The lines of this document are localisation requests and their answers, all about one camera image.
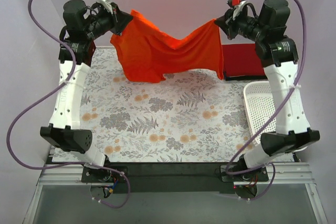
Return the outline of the orange t-shirt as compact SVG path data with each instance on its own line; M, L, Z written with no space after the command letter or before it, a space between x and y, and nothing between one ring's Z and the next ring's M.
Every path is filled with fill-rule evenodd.
M160 31L141 13L132 10L133 20L111 44L125 77L132 82L159 83L165 74L192 69L214 71L224 78L224 57L219 27L212 19L183 39Z

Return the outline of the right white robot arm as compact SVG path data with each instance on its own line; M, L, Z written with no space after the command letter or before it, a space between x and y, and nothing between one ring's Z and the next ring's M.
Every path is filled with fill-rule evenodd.
M241 35L255 42L255 51L268 79L276 111L252 136L260 136L260 144L245 154L238 153L235 166L225 172L251 180L257 169L273 158L292 153L317 142L320 132L311 129L306 118L298 85L304 57L299 57L295 42L285 35L290 8L286 0L264 0L259 14L253 4L228 0L229 10L215 24L234 39Z

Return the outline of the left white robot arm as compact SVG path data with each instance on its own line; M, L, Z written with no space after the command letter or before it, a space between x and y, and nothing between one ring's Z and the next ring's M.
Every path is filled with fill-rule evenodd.
M55 108L49 125L41 127L40 136L52 146L71 152L84 165L93 168L100 182L111 178L105 165L107 157L92 144L92 132L80 127L80 104L96 46L94 40L107 32L121 35L133 17L116 3L87 6L83 0L70 0L63 6L65 26L59 39L59 83Z

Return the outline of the folded dark red t-shirt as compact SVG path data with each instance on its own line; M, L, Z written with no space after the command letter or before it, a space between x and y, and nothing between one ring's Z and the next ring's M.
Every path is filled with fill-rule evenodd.
M255 44L222 45L224 71L229 80L267 79L261 61L255 52Z

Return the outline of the folded blue t-shirt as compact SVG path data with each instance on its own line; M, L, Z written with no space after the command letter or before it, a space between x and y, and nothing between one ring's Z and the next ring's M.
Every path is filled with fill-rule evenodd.
M224 71L224 72L223 72L223 76L224 76L224 80L226 80L226 81L228 81L228 80L229 80L229 78L228 78L228 76L227 76L227 73L226 73L226 71Z

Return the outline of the white perforated plastic basket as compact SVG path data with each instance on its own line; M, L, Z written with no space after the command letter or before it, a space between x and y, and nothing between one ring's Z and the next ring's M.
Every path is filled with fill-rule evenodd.
M279 103L274 102L268 81L254 81L247 84L244 87L243 95L249 131L251 135L254 135L275 113ZM281 134L285 134L293 131L304 133L310 127L303 109L300 92L296 90L276 118L262 132L279 131Z

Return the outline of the floral patterned table mat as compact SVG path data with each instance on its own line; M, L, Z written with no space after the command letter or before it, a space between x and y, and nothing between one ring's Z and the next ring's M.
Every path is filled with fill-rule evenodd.
M202 69L131 82L116 51L99 48L85 80L81 127L112 162L227 162L254 148L244 86Z

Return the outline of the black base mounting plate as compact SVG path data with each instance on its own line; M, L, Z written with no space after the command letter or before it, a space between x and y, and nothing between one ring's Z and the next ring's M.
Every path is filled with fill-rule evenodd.
M234 183L245 184L251 174L225 175L226 163L111 163L108 167L123 172L132 193L171 193L218 191L234 192Z

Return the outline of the aluminium frame rail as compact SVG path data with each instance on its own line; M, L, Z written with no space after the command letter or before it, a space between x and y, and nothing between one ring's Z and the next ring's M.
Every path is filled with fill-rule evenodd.
M24 223L327 223L306 163L276 163L255 180L224 163L114 163L43 171Z

